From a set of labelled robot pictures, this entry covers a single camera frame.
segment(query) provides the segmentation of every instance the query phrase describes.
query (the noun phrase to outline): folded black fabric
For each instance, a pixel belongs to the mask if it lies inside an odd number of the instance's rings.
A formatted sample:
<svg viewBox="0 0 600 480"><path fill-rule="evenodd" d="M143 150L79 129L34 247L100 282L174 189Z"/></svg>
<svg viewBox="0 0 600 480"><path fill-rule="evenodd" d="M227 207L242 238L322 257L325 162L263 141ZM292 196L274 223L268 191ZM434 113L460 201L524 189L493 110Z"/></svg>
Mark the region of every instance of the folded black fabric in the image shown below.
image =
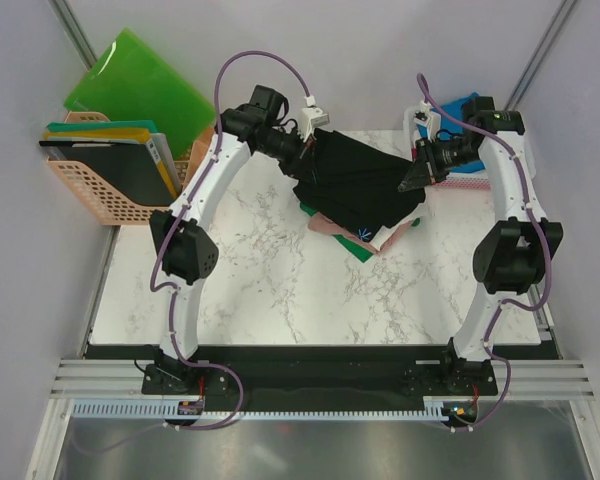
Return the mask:
<svg viewBox="0 0 600 480"><path fill-rule="evenodd" d="M399 192L411 162L339 132L317 129L313 166L293 189L302 203L370 241L424 202L424 189Z"/></svg>

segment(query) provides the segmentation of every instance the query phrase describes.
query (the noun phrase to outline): white cable tray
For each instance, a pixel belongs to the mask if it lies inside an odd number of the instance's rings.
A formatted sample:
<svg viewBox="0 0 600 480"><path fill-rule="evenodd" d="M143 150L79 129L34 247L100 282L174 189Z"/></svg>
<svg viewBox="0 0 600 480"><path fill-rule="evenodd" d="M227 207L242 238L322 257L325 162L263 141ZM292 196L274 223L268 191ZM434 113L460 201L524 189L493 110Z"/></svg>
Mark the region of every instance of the white cable tray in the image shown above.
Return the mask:
<svg viewBox="0 0 600 480"><path fill-rule="evenodd" d="M82 399L76 400L72 416L74 418L115 418L115 419L189 419L217 420L231 412L208 412L202 416L178 413L178 400L160 399ZM424 410L397 411L342 411L342 412L239 412L236 419L243 420L321 420L321 421L446 421L442 415L442 402L427 400Z"/></svg>

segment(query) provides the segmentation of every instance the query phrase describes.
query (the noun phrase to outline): gray wall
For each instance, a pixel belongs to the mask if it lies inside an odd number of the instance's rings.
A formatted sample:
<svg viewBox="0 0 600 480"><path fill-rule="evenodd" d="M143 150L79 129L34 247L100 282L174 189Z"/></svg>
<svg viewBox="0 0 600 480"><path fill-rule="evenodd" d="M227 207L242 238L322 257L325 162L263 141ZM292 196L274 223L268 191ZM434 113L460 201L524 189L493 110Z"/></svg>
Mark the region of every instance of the gray wall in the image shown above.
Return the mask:
<svg viewBox="0 0 600 480"><path fill-rule="evenodd" d="M98 55L135 31L212 97L224 61L242 50L282 55L305 76L340 130L402 129L420 101L423 71L440 100L488 92L501 105L515 87L559 0L67 0ZM292 101L284 67L243 59L225 75L221 106L257 83Z"/></svg>
<svg viewBox="0 0 600 480"><path fill-rule="evenodd" d="M36 147L83 74L46 0L0 1L0 480L24 477L104 247Z"/></svg>
<svg viewBox="0 0 600 480"><path fill-rule="evenodd" d="M565 229L550 300L557 334L600 399L600 0L581 2L521 109L542 205Z"/></svg>

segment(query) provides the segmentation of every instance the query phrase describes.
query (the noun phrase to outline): marble surface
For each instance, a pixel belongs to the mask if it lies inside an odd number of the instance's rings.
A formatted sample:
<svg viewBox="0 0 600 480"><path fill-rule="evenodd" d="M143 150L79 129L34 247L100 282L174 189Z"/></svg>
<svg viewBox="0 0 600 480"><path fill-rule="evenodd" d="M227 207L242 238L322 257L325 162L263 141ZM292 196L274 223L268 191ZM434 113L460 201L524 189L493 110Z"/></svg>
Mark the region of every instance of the marble surface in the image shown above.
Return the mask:
<svg viewBox="0 0 600 480"><path fill-rule="evenodd" d="M402 132L351 132L401 155ZM255 155L223 197L209 231L220 260L202 295L204 344L446 343L475 290L473 250L493 225L490 192L427 190L429 216L386 253L361 263L309 231L295 181ZM158 343L167 293L149 291L148 227L122 227L92 344ZM532 314L511 310L497 343L535 344Z"/></svg>

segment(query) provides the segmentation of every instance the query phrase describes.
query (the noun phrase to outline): metal floor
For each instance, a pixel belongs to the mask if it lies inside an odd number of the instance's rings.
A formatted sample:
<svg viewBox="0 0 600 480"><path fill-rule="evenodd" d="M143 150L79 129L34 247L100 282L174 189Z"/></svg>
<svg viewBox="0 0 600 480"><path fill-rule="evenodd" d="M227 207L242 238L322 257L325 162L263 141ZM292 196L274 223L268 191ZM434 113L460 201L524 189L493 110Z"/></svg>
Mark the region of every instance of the metal floor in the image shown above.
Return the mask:
<svg viewBox="0 0 600 480"><path fill-rule="evenodd" d="M65 445L59 465L66 472L56 478L591 479L568 403L551 405L509 402L483 428L454 435L414 422L242 421L211 432L158 429L95 457ZM150 423L73 419L72 427L84 448L98 449Z"/></svg>

